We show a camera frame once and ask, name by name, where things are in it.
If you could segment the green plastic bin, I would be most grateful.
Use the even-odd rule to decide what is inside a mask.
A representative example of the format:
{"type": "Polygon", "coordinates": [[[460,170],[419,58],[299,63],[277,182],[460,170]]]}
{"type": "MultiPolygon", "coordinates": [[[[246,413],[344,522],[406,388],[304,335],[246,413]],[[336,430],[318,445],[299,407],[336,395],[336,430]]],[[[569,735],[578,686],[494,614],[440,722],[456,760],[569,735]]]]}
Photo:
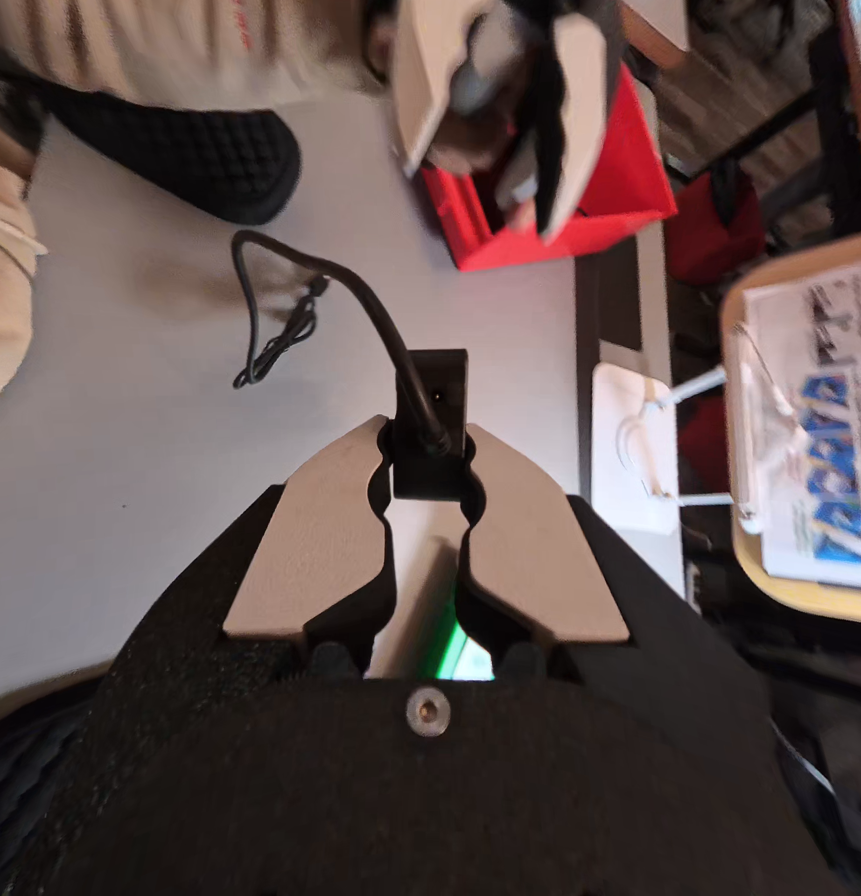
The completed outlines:
{"type": "Polygon", "coordinates": [[[448,681],[491,681],[494,678],[490,654],[464,631],[455,610],[457,582],[431,629],[420,673],[424,678],[448,681]]]}

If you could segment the white desk stand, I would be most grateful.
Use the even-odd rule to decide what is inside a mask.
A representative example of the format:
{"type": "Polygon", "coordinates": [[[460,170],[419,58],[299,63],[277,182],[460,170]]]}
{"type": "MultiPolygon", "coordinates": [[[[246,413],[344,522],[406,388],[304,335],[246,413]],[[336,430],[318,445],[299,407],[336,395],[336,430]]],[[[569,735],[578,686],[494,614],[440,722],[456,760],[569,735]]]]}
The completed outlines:
{"type": "Polygon", "coordinates": [[[744,531],[761,533],[763,514],[750,501],[755,490],[702,496],[679,490],[677,408],[727,379],[721,365],[676,387],[615,364],[595,367],[591,503],[612,528],[671,536],[682,508],[735,505],[744,531]]]}

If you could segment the red plastic bin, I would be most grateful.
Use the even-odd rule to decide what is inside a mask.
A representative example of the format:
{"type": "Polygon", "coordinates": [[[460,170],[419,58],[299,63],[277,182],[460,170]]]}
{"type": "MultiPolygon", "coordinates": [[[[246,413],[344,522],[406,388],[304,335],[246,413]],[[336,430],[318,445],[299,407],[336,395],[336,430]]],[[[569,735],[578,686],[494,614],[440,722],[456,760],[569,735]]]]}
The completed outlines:
{"type": "Polygon", "coordinates": [[[420,176],[456,268],[464,273],[603,252],[676,213],[673,192],[640,96],[622,64],[602,154],[575,215],[545,244],[511,230],[494,210],[492,175],[425,167],[420,176]]]}

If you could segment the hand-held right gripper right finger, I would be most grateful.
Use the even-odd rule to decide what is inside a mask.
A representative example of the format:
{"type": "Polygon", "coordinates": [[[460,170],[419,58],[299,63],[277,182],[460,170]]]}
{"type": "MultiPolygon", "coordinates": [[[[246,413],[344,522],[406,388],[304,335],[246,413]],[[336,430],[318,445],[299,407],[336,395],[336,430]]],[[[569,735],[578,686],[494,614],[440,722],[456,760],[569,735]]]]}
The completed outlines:
{"type": "Polygon", "coordinates": [[[626,644],[627,623],[559,483],[483,427],[466,434],[481,499],[466,532],[468,595],[536,644],[626,644]]]}

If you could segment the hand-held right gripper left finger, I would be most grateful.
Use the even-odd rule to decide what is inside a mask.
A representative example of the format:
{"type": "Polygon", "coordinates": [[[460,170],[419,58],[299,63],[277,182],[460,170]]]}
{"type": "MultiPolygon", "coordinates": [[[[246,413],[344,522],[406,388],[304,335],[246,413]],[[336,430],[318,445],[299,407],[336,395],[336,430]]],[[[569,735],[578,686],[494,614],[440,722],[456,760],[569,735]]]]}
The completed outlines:
{"type": "Polygon", "coordinates": [[[366,624],[369,641],[396,601],[389,418],[331,442],[285,482],[223,623],[229,637],[303,643],[337,625],[366,624]]]}

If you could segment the red fabric bag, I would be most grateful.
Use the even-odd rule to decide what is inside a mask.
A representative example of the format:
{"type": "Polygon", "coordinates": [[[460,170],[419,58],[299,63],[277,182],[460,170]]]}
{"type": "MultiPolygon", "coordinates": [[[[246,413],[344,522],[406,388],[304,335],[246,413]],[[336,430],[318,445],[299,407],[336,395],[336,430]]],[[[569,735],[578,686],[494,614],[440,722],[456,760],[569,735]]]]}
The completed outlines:
{"type": "Polygon", "coordinates": [[[726,407],[722,392],[693,399],[679,423],[679,454],[697,485],[709,492],[728,492],[730,474],[726,407]]]}
{"type": "Polygon", "coordinates": [[[716,162],[680,191],[664,226],[665,263],[673,280],[710,287],[759,258],[766,244],[751,177],[734,160],[716,162]]]}

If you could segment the black USB hub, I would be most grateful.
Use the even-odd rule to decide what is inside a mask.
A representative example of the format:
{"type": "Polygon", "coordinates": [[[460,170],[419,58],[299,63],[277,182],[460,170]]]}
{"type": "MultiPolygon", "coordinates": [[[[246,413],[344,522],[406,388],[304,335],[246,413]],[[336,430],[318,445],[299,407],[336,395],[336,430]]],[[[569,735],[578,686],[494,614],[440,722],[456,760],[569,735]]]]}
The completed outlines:
{"type": "Polygon", "coordinates": [[[427,404],[447,435],[439,447],[414,410],[401,377],[396,377],[392,420],[392,487],[396,497],[459,502],[467,455],[467,387],[469,356],[465,349],[411,350],[409,357],[424,387],[427,404]]]}

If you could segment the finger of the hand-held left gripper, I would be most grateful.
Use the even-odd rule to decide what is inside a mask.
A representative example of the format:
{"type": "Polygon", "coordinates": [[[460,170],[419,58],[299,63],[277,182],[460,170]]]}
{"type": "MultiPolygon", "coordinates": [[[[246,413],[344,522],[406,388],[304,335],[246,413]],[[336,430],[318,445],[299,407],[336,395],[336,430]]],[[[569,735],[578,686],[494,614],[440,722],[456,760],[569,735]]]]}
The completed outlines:
{"type": "Polygon", "coordinates": [[[402,1],[390,65],[394,138],[412,178],[450,109],[454,73],[466,59],[467,32],[490,7],[482,1],[402,1]]]}
{"type": "Polygon", "coordinates": [[[575,214],[602,152],[608,43],[582,10],[557,11],[536,51],[530,96],[536,231],[554,242],[575,214]]]}

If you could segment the person's left forearm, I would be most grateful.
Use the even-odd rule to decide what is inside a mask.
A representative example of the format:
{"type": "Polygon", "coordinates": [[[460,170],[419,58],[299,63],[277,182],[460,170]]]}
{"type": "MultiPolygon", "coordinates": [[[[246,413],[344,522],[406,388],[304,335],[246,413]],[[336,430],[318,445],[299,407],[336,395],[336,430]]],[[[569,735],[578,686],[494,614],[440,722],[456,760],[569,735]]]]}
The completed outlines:
{"type": "Polygon", "coordinates": [[[0,1],[0,49],[46,81],[142,106],[251,111],[384,88],[364,2],[0,1]]]}

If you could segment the person's left hand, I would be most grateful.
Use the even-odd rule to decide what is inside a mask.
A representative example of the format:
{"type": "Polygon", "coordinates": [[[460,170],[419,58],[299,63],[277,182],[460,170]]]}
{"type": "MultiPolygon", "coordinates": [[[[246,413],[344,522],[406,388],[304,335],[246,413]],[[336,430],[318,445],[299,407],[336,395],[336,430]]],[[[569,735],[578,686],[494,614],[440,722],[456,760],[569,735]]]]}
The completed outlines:
{"type": "Polygon", "coordinates": [[[490,169],[514,135],[513,119],[499,110],[462,117],[451,111],[441,120],[420,163],[456,176],[490,169]]]}

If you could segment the wooden instruction board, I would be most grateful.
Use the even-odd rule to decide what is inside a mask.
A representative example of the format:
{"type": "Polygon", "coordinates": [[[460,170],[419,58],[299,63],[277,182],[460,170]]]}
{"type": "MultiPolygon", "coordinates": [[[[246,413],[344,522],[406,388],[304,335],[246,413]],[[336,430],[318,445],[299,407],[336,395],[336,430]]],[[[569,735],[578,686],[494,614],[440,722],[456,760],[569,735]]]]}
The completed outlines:
{"type": "Polygon", "coordinates": [[[738,563],[786,607],[861,623],[861,235],[744,276],[721,340],[738,563]]]}

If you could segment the black waffle-textured pad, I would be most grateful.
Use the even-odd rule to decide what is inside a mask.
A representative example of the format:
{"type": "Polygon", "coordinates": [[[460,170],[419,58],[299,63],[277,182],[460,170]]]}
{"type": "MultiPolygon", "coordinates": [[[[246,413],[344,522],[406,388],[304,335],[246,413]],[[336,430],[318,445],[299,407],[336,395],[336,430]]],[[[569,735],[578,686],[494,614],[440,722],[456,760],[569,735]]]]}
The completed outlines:
{"type": "Polygon", "coordinates": [[[173,110],[74,91],[0,50],[0,82],[26,91],[74,137],[206,214],[243,227],[271,222],[301,177],[301,147],[272,111],[173,110]]]}

